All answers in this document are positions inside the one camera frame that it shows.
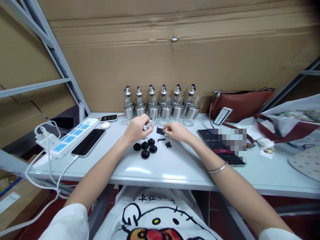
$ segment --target wrist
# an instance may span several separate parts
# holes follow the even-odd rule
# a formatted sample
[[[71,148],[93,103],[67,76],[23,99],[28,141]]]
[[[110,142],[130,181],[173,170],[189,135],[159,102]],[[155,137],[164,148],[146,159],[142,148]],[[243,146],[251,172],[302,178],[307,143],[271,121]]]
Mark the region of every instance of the wrist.
[[[120,142],[125,148],[128,148],[131,144],[133,144],[130,139],[126,138],[123,135],[118,139],[118,142]]]
[[[191,133],[190,136],[188,136],[188,138],[184,142],[192,147],[192,145],[195,142],[197,142],[197,140],[200,140],[200,139],[196,135]]]

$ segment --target silver bracelet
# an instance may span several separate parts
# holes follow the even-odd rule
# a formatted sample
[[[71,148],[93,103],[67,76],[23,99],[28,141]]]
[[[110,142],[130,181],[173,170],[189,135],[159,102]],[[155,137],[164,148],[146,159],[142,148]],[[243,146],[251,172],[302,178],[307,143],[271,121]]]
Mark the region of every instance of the silver bracelet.
[[[223,165],[221,168],[218,168],[217,170],[214,170],[214,171],[208,171],[208,173],[217,173],[217,172],[220,172],[221,170],[225,169],[226,166],[228,165],[228,162],[227,161],[225,161],[225,162],[226,162],[226,164]]]

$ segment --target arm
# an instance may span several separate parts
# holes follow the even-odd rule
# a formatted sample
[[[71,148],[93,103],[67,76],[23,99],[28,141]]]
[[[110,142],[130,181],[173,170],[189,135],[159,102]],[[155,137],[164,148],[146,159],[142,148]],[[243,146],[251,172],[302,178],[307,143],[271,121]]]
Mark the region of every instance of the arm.
[[[180,123],[166,124],[164,132],[173,139],[190,145],[208,171],[219,169],[225,164],[220,157]],[[266,200],[232,167],[227,166],[220,172],[212,173],[211,177],[222,194],[257,235],[267,228],[281,228],[292,232]]]
[[[87,208],[87,211],[90,209],[108,184],[112,172],[124,151],[131,144],[140,141],[153,131],[153,125],[147,131],[143,131],[143,126],[149,119],[146,114],[143,114],[130,121],[125,133],[79,182],[64,207],[73,203],[81,203]]]

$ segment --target black plastic part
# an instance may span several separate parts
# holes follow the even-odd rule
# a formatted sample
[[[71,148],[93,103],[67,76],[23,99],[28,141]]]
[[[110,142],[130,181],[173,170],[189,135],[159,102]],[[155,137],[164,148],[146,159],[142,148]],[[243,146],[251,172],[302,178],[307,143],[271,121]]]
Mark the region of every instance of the black plastic part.
[[[157,150],[158,150],[158,148],[156,147],[156,145],[151,145],[151,146],[149,147],[149,151],[150,151],[151,153],[156,153]]]
[[[156,142],[153,140],[153,138],[150,138],[150,139],[148,140],[149,146],[154,145],[155,143],[156,143]]]
[[[133,145],[133,149],[134,149],[135,151],[140,151],[140,149],[141,149],[141,144],[140,144],[140,143],[136,143],[135,145]]]
[[[149,145],[148,145],[148,143],[147,143],[146,141],[144,141],[144,142],[141,144],[141,148],[142,148],[143,150],[147,150],[148,147],[149,147]]]
[[[148,159],[149,156],[150,156],[150,153],[149,153],[148,150],[143,150],[143,151],[141,152],[141,157],[142,157],[143,159]]]

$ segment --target blue power socket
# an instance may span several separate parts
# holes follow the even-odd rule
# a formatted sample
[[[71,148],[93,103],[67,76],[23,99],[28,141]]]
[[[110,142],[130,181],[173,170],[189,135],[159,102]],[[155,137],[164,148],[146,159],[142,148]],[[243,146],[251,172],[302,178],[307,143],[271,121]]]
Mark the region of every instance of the blue power socket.
[[[65,146],[66,146],[66,144],[61,143],[54,149],[54,151],[60,152]]]
[[[75,139],[75,138],[76,138],[76,137],[74,137],[74,136],[70,136],[70,137],[68,137],[64,142],[70,143],[70,142],[72,142],[72,140]]]
[[[90,127],[90,125],[86,124],[81,129],[87,129],[88,127]]]
[[[73,135],[77,135],[77,136],[79,136],[80,135],[80,133],[82,133],[83,132],[83,130],[78,130],[78,131],[76,131]]]
[[[61,142],[63,142],[69,135],[65,135],[63,138],[60,139]]]

